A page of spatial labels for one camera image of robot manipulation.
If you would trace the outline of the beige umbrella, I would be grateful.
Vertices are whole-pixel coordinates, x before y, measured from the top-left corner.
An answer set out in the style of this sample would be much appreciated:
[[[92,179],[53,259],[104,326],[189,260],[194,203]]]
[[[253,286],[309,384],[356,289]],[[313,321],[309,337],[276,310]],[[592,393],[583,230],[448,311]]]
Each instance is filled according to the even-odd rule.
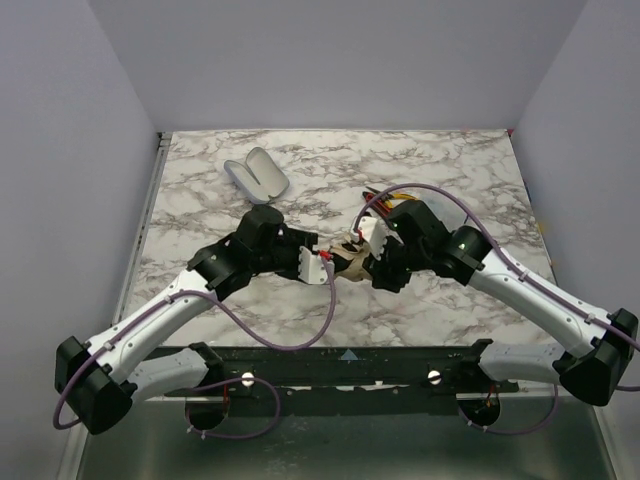
[[[345,234],[333,242],[328,250],[334,265],[334,277],[357,283],[373,281],[366,264],[373,258],[370,245],[364,240],[353,240]]]

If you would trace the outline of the purple umbrella case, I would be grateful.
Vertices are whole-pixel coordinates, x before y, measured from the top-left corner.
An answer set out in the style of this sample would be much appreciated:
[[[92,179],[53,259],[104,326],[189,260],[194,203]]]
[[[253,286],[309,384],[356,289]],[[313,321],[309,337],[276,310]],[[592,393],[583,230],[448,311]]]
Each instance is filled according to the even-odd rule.
[[[268,204],[281,197],[290,181],[261,147],[253,148],[242,162],[227,160],[224,170],[253,204]]]

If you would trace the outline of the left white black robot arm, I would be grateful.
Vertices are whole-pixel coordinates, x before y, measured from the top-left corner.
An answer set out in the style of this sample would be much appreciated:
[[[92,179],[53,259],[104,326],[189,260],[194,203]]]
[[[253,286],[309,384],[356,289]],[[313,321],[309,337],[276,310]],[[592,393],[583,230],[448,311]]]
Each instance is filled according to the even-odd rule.
[[[118,325],[86,341],[71,336],[55,352],[54,412],[69,406],[75,423],[101,434],[122,420],[142,394],[140,365],[190,320],[245,288],[253,277],[276,273],[305,284],[333,282],[329,257],[314,233],[292,229],[268,205],[256,205],[237,229],[199,249],[170,284]]]

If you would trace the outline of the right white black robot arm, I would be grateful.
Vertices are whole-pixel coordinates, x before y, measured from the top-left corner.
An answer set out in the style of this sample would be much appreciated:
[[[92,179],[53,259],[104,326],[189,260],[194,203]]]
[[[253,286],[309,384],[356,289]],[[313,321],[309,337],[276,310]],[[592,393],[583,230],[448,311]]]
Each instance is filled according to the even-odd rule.
[[[605,406],[633,357],[638,318],[608,312],[568,294],[527,269],[479,229],[449,231],[420,200],[388,216],[394,235],[374,241],[364,268],[376,289],[399,292],[412,273],[431,271],[483,292],[546,331],[554,343],[528,347],[491,343],[478,365],[492,380],[558,384],[575,398]]]

